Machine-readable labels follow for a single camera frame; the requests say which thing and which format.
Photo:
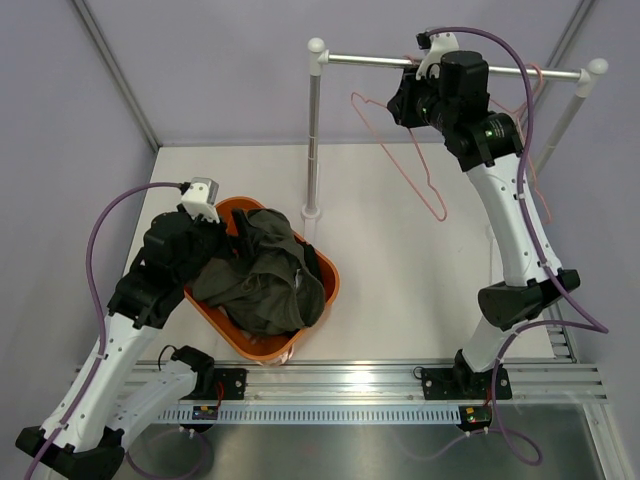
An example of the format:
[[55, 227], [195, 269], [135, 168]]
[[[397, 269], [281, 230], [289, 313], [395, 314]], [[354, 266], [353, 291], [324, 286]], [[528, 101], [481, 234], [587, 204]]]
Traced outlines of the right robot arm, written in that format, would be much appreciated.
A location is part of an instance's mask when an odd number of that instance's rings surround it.
[[489, 108], [489, 66], [480, 53], [452, 51], [420, 73], [404, 69], [387, 109], [408, 129], [432, 127], [476, 189], [495, 236], [501, 282], [477, 294], [482, 318], [448, 369], [422, 374], [426, 397], [487, 397], [501, 346], [517, 328], [536, 320], [563, 291], [580, 284], [549, 246], [526, 180], [518, 167], [523, 151], [513, 119]]

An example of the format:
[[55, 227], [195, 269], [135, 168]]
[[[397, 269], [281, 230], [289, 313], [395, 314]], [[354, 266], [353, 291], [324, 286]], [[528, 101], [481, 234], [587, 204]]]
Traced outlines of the olive green shorts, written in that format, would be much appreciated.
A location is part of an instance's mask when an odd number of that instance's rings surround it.
[[192, 283], [193, 298], [223, 308], [241, 329], [258, 336], [295, 333], [314, 326], [326, 306], [324, 282], [296, 282], [296, 239], [286, 216], [273, 209], [246, 212], [255, 250], [212, 259]]

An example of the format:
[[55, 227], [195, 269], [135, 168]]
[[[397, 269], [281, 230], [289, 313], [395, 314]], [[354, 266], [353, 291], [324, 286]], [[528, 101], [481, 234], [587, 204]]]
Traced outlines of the black shorts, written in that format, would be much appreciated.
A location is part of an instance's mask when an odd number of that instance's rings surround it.
[[299, 264], [297, 267], [296, 282], [301, 284], [303, 278], [312, 276], [318, 282], [322, 283], [322, 273], [314, 247], [305, 241], [297, 242], [295, 252]]

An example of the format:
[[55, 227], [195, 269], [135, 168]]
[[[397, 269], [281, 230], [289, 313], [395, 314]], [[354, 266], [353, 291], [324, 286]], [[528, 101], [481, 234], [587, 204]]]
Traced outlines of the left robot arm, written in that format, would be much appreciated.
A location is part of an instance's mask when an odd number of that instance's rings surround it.
[[129, 272], [117, 283], [100, 336], [70, 390], [16, 446], [66, 479], [110, 479], [134, 440], [183, 398], [224, 390], [209, 355], [189, 346], [127, 399], [119, 395], [133, 367], [182, 302], [185, 286], [213, 258], [234, 255], [222, 220], [180, 210], [157, 216]]

